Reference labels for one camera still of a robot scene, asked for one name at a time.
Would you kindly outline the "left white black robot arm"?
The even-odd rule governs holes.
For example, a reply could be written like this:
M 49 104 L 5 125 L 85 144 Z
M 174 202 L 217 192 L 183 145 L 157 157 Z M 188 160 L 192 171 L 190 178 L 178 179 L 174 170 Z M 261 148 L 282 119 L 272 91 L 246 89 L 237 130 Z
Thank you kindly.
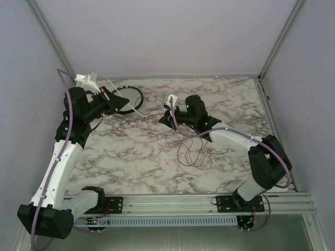
M 73 223 L 84 213 L 107 211 L 102 188 L 86 186 L 70 200 L 64 199 L 73 167 L 92 133 L 91 122 L 118 112 L 127 98 L 101 87 L 87 99 L 89 91 L 72 87 L 65 92 L 63 120 L 57 128 L 52 158 L 37 192 L 28 204 L 19 206 L 17 216 L 31 236 L 65 239 Z

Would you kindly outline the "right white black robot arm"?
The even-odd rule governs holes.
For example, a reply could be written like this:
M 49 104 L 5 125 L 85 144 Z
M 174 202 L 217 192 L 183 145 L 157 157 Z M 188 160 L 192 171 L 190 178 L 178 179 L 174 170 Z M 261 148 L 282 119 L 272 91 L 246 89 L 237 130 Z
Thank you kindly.
M 202 138 L 248 155 L 252 176 L 233 192 L 237 206 L 242 207 L 273 187 L 286 189 L 290 186 L 292 165 L 275 136 L 254 136 L 228 126 L 208 114 L 199 95 L 185 99 L 185 111 L 181 111 L 176 102 L 175 95 L 168 95 L 164 101 L 166 111 L 160 123 L 186 138 Z M 195 133 L 187 134 L 181 126 L 187 126 Z

